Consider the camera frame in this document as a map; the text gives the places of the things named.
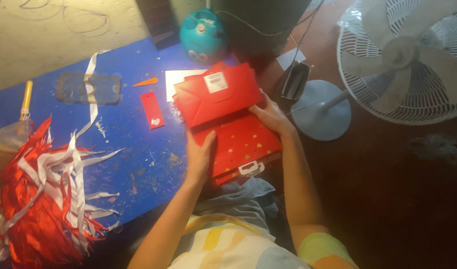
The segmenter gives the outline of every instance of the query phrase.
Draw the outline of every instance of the orange paper piece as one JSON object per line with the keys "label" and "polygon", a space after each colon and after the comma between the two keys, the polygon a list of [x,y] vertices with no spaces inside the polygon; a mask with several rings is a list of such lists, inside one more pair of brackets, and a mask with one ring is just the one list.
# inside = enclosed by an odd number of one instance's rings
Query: orange paper piece
{"label": "orange paper piece", "polygon": [[152,85],[152,84],[155,84],[155,83],[158,83],[159,80],[156,78],[156,77],[153,77],[153,78],[149,78],[148,80],[144,80],[143,82],[139,82],[135,85],[132,85],[132,87],[136,87],[136,86],[144,86],[144,85]]}

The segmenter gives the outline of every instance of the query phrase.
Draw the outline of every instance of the green sleeve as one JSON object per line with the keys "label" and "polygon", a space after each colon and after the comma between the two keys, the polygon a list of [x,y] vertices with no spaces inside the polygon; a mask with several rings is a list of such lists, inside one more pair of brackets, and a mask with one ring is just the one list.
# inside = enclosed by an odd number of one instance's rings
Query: green sleeve
{"label": "green sleeve", "polygon": [[314,233],[307,236],[297,254],[307,264],[315,264],[321,258],[338,256],[354,265],[345,246],[333,236],[325,233]]}

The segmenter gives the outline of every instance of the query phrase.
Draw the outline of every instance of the hand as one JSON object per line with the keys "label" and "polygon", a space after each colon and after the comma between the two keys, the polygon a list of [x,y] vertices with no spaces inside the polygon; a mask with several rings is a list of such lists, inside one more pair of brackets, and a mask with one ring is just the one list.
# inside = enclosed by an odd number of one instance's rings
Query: hand
{"label": "hand", "polygon": [[253,105],[249,107],[249,111],[254,113],[272,131],[279,133],[280,136],[288,136],[295,132],[295,127],[280,110],[277,103],[270,100],[262,89],[260,89],[260,92],[267,102],[267,107],[261,109],[257,105]]}
{"label": "hand", "polygon": [[187,177],[186,182],[204,184],[207,179],[210,164],[210,149],[217,138],[217,133],[211,131],[202,146],[197,145],[192,133],[187,131]]}

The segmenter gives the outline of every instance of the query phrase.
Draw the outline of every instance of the fan blade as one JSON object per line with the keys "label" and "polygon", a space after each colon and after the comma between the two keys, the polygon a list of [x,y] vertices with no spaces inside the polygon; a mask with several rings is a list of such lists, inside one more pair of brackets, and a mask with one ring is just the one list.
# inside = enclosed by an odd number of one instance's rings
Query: fan blade
{"label": "fan blade", "polygon": [[359,57],[345,50],[341,53],[341,69],[353,76],[372,76],[388,70],[381,56]]}
{"label": "fan blade", "polygon": [[390,113],[396,110],[405,100],[411,82],[411,67],[399,69],[394,75],[394,79],[378,100],[370,105],[381,113]]}
{"label": "fan blade", "polygon": [[361,6],[363,30],[370,40],[383,50],[394,34],[388,24],[387,0],[365,0]]}
{"label": "fan blade", "polygon": [[408,16],[403,23],[399,36],[417,38],[426,29],[453,15],[457,11],[457,0],[428,0]]}
{"label": "fan blade", "polygon": [[450,104],[457,104],[457,58],[433,46],[420,46],[419,61],[431,68],[443,81]]}

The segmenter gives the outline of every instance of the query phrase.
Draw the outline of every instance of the fan base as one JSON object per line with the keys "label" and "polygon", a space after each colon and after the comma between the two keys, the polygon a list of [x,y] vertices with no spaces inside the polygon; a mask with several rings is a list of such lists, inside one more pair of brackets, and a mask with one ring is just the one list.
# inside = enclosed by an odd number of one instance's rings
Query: fan base
{"label": "fan base", "polygon": [[330,141],[342,136],[351,121],[351,107],[344,99],[331,108],[324,106],[342,91],[324,80],[311,80],[305,84],[300,100],[291,107],[297,127],[310,138]]}

